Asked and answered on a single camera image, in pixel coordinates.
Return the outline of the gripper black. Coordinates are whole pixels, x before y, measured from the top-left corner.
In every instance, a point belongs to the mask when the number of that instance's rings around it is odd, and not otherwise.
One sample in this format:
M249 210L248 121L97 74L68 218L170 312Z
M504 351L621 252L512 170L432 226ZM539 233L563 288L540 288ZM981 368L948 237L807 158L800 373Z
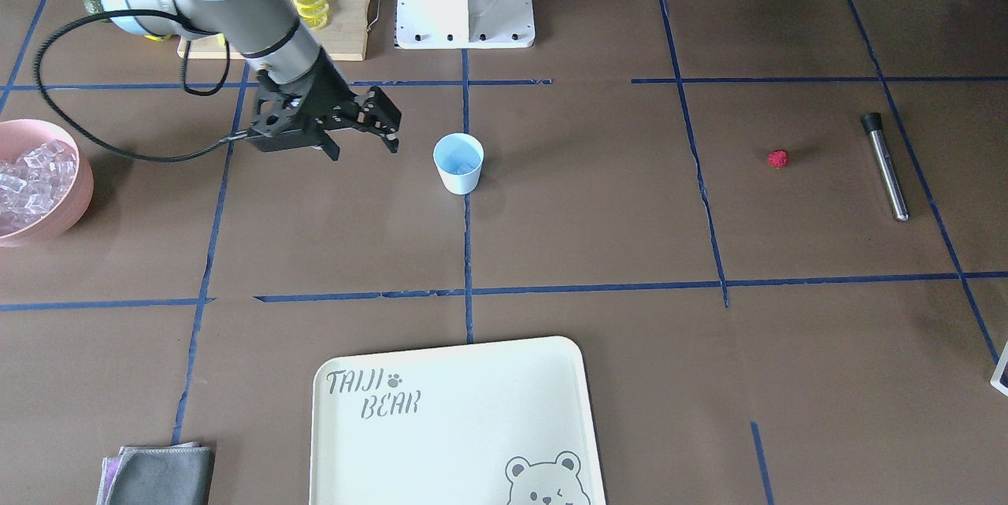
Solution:
M256 81L255 134L277 136L289 128L318 124L323 129L353 128L378 136L389 153L398 153L401 110L381 87L356 95L325 49L317 50L313 64L298 79L281 83L276 72L259 69ZM314 139L316 149L333 162L339 160L341 147L326 131L316 132Z

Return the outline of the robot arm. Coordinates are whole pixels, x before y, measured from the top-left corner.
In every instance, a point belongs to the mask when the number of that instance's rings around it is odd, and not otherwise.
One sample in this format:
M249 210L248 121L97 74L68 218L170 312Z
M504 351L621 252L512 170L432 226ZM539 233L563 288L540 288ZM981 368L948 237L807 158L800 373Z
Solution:
M146 161L146 154L119 149L80 127L48 95L41 78L46 51L83 25L111 21L134 35L181 39L223 35L256 72L255 114L248 129L220 139L251 143L260 152L316 147L331 160L341 150L330 132L356 129L378 136L391 153L399 149L401 111L376 86L357 95L317 41L291 0L98 0L98 12L64 25L40 44L32 61L35 87L58 117L95 145Z

